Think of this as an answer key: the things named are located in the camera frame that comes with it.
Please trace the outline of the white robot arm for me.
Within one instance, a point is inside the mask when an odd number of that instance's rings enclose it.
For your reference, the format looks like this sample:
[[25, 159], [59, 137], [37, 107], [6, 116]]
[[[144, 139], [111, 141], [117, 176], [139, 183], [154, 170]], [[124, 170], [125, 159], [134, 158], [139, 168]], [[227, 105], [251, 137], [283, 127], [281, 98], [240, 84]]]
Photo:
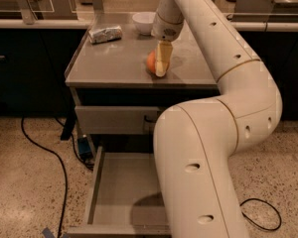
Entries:
[[212, 0], [160, 0], [150, 71], [166, 74], [172, 43], [189, 27], [219, 88], [216, 97], [166, 109], [154, 157], [172, 238], [249, 238], [227, 160], [265, 140], [282, 113], [263, 61]]

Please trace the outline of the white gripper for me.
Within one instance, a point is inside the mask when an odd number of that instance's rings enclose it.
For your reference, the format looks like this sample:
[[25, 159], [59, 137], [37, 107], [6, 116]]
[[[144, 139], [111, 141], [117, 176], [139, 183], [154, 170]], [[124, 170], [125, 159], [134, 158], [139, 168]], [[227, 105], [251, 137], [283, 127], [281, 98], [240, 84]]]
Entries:
[[151, 35], [159, 40], [155, 50], [155, 74], [163, 77], [170, 65], [173, 46], [170, 42], [178, 39], [184, 26], [182, 14], [171, 19], [155, 15]]

